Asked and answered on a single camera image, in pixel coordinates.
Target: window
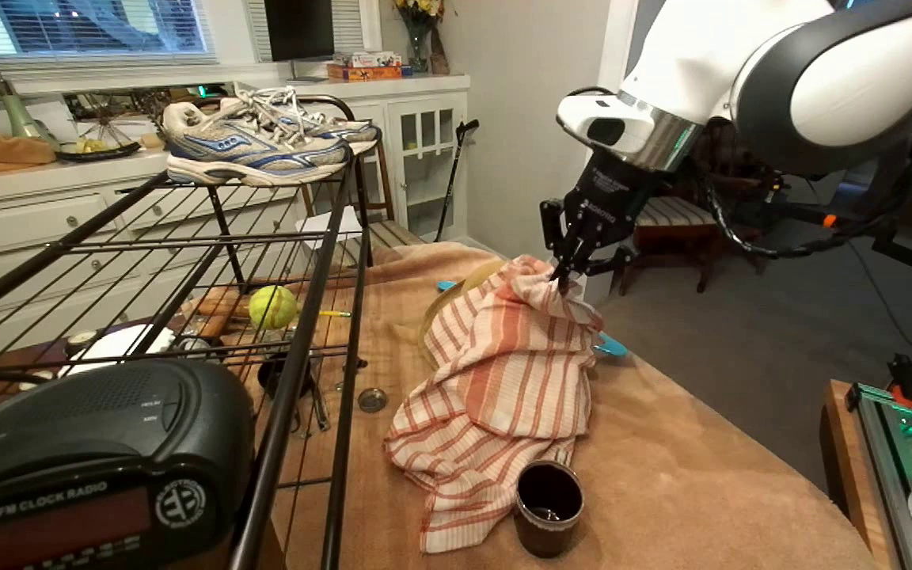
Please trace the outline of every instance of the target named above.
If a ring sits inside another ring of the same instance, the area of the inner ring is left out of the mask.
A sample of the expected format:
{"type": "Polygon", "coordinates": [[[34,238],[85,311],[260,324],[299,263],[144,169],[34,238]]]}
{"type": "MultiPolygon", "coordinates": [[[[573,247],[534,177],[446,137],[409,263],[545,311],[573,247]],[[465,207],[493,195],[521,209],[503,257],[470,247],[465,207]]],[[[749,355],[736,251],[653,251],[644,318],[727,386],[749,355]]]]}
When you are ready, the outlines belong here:
{"type": "Polygon", "coordinates": [[[0,55],[207,55],[192,0],[0,0],[0,55]]]}

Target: ball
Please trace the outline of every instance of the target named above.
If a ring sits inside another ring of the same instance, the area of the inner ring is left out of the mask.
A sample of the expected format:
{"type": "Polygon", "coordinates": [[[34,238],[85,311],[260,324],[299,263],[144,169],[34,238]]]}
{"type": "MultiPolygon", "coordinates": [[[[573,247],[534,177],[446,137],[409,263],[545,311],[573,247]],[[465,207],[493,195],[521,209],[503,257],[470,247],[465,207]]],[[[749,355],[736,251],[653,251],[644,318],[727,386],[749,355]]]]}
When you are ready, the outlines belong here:
{"type": "Polygon", "coordinates": [[[255,292],[246,301],[246,319],[257,330],[282,330],[295,324],[295,318],[299,318],[299,297],[292,296],[292,289],[267,286],[255,292]]]}

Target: sneaker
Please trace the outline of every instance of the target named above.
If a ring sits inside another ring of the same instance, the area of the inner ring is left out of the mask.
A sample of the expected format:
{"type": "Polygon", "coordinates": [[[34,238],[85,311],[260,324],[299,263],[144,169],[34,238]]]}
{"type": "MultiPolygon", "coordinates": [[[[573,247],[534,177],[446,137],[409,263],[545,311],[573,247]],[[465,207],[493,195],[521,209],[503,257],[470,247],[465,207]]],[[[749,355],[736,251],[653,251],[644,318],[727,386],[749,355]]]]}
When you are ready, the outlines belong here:
{"type": "Polygon", "coordinates": [[[313,138],[375,141],[381,137],[381,129],[372,121],[326,116],[320,110],[302,107],[299,92],[292,86],[278,92],[250,92],[244,98],[268,107],[282,128],[302,128],[305,137],[313,138]]]}
{"type": "Polygon", "coordinates": [[[246,184],[299,184],[320,166],[342,166],[344,146],[310,146],[299,138],[275,141],[230,121],[211,121],[197,106],[178,102],[166,107],[161,134],[168,138],[168,170],[203,184],[240,177],[246,184]]]}
{"type": "Polygon", "coordinates": [[[288,149],[310,149],[317,166],[337,166],[344,163],[344,152],[339,141],[355,141],[344,137],[326,137],[317,134],[299,121],[285,121],[275,107],[268,107],[264,98],[221,98],[221,107],[217,110],[217,121],[239,125],[240,129],[260,134],[273,138],[275,146],[288,149]]]}

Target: wooden table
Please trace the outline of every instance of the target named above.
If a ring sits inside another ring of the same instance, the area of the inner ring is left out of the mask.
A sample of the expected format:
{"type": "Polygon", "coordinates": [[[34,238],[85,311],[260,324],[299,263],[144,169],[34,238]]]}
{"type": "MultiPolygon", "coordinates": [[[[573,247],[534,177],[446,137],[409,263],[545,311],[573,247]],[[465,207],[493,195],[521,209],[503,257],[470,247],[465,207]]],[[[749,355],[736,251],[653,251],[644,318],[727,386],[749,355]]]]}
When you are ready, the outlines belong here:
{"type": "MultiPolygon", "coordinates": [[[[875,567],[824,492],[639,358],[603,365],[594,380],[597,412],[573,459],[586,492],[573,550],[539,562],[503,520],[477,549],[420,555],[425,495],[390,466],[385,436],[396,406],[432,369],[418,341],[435,283],[473,277],[482,263],[493,257],[436,245],[398,251],[372,272],[358,391],[381,386],[390,406],[355,412],[342,567],[875,567]]],[[[324,514],[313,502],[302,495],[275,507],[288,567],[317,567],[324,514]]]]}
{"type": "Polygon", "coordinates": [[[824,451],[828,451],[831,492],[835,502],[845,510],[845,515],[854,524],[854,528],[866,536],[869,549],[875,550],[875,562],[881,567],[900,567],[869,440],[863,421],[848,406],[848,394],[852,382],[832,380],[824,400],[824,451]]]}

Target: clock radio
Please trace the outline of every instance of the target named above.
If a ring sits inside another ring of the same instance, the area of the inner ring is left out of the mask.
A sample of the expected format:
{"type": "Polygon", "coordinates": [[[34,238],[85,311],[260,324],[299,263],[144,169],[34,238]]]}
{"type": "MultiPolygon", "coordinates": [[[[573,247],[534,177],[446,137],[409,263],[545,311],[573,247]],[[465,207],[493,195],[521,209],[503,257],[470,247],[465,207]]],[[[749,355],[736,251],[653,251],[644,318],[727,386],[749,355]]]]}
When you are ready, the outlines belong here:
{"type": "Polygon", "coordinates": [[[74,374],[0,406],[0,570],[166,567],[217,549],[250,481],[244,386],[211,362],[74,374]]]}

